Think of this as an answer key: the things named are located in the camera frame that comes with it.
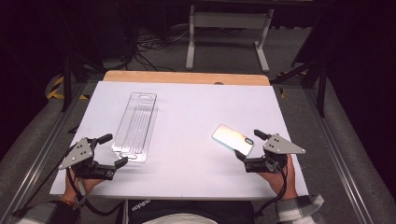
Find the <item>iridescent phone case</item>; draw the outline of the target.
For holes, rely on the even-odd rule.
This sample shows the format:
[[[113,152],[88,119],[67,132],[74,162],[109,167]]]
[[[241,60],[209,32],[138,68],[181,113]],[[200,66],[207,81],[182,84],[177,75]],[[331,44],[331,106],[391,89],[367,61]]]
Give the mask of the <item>iridescent phone case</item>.
[[[220,124],[214,131],[212,137],[224,146],[237,150],[245,156],[254,146],[254,142],[250,138],[223,124]]]

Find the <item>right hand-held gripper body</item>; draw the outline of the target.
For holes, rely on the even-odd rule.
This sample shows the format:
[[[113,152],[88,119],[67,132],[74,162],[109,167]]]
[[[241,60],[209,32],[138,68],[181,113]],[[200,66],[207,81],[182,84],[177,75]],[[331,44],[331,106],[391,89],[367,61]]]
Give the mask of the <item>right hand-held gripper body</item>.
[[[288,154],[305,154],[306,150],[279,134],[271,134],[262,146],[264,155],[243,161],[247,173],[280,173],[286,166]]]

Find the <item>white metal stand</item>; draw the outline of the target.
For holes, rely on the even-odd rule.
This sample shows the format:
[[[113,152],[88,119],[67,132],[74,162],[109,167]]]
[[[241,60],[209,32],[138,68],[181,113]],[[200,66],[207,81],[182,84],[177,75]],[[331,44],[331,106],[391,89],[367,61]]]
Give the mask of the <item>white metal stand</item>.
[[[195,6],[191,6],[189,16],[189,45],[186,58],[186,69],[192,70],[194,65],[194,32],[196,28],[235,28],[255,29],[262,31],[261,38],[254,42],[254,47],[262,71],[267,73],[270,68],[263,51],[263,46],[273,15],[273,9],[269,9],[267,12],[262,14],[247,14],[229,12],[197,12],[195,10]]]

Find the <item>clear plastic packaging tray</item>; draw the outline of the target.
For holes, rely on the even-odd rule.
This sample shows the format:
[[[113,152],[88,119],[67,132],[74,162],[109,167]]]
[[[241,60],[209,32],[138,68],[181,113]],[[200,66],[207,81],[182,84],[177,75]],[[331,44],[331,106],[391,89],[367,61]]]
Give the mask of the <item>clear plastic packaging tray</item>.
[[[155,93],[133,92],[117,129],[112,151],[130,162],[145,162],[158,107]]]

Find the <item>person's right hand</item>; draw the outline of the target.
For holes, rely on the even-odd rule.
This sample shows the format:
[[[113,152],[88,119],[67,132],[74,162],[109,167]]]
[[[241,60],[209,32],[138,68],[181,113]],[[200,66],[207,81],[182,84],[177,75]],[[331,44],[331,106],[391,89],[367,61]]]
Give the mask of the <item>person's right hand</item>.
[[[259,176],[269,183],[274,193],[280,195],[281,201],[294,199],[298,196],[295,187],[295,171],[291,155],[288,155],[287,158],[288,161],[282,173],[259,173]]]

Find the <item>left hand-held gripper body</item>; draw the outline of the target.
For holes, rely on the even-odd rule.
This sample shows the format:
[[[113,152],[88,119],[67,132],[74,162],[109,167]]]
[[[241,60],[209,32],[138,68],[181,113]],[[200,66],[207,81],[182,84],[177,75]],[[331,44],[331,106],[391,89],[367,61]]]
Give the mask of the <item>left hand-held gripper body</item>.
[[[71,168],[75,176],[82,179],[112,180],[114,166],[102,165],[93,159],[94,150],[99,145],[97,139],[83,137],[67,149],[59,170]]]

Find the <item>yellow black floor tape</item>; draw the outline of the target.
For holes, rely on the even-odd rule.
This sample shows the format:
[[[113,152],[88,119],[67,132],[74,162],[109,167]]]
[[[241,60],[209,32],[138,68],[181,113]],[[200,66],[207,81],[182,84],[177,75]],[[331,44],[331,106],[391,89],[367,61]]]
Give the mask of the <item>yellow black floor tape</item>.
[[[48,99],[64,99],[64,94],[59,93],[58,90],[61,87],[61,85],[64,82],[64,77],[62,75],[59,75],[54,82],[52,88],[50,89],[49,93],[47,94]]]

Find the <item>black tripod stand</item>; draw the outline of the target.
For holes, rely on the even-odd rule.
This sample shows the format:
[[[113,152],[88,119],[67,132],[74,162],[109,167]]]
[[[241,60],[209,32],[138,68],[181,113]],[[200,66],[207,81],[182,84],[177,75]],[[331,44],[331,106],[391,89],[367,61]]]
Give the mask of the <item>black tripod stand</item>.
[[[64,77],[64,104],[62,111],[65,112],[72,103],[72,77],[77,82],[85,82],[88,80],[88,69],[85,65],[91,67],[94,71],[104,74],[106,69],[97,63],[84,58],[73,49],[67,49],[64,53],[64,64],[62,75]]]
[[[316,82],[318,82],[318,93],[316,100],[316,108],[319,114],[324,118],[324,100],[326,92],[326,80],[327,80],[327,69],[323,61],[313,61],[310,63],[304,63],[297,68],[290,70],[289,72],[281,72],[279,76],[272,79],[270,83],[272,85],[283,84],[286,80],[296,77],[305,73],[300,80],[300,85],[303,89],[311,89]]]

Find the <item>wooden table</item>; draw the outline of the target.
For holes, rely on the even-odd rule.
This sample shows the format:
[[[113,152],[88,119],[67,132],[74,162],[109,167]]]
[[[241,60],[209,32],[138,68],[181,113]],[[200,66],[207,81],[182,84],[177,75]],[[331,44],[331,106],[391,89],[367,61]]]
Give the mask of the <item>wooden table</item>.
[[[238,75],[158,71],[108,71],[103,81],[269,86],[264,75]]]

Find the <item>person's left hand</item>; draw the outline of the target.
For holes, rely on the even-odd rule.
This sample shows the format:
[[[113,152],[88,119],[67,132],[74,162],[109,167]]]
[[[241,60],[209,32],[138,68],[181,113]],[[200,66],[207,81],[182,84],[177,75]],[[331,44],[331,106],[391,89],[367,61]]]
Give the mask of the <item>person's left hand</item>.
[[[78,192],[88,196],[95,186],[102,183],[103,179],[81,179],[75,177],[74,172],[69,169],[69,174],[65,178],[65,190],[61,200],[68,203],[75,203]]]

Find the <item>aluminium floor rail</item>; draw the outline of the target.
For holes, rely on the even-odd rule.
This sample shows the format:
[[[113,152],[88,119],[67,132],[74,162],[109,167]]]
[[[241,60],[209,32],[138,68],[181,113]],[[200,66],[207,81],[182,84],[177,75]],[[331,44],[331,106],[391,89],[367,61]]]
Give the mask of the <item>aluminium floor rail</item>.
[[[76,87],[72,90],[72,98],[69,102],[69,106],[64,112],[59,112],[57,119],[55,120],[52,128],[47,135],[44,145],[35,154],[35,160],[32,166],[29,168],[24,179],[18,187],[18,190],[14,194],[12,201],[5,213],[0,217],[0,224],[7,224],[7,219],[12,212],[24,207],[29,203],[30,200],[34,198],[34,187],[41,176],[43,169],[49,159],[52,150],[55,148],[55,144],[61,134],[61,130],[66,123],[69,115],[73,111],[75,104],[78,102],[79,96],[82,94],[86,87],[86,83],[78,83]]]
[[[373,219],[367,209],[367,206],[361,197],[361,193],[357,188],[356,182],[350,173],[347,164],[337,146],[335,139],[331,133],[330,127],[325,118],[323,118],[317,109],[316,96],[311,90],[304,90],[304,95],[313,110],[317,123],[326,139],[328,150],[335,166],[337,174],[339,175],[346,195],[351,202],[354,212],[360,224],[374,224]]]

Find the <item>person's black clothing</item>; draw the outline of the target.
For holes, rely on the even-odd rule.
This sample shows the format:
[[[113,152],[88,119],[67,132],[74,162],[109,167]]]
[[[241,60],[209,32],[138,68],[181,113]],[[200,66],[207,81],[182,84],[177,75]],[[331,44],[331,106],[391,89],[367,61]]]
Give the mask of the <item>person's black clothing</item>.
[[[197,215],[218,224],[254,224],[254,210],[250,201],[160,201],[145,205],[129,201],[129,224],[144,224],[168,215]]]

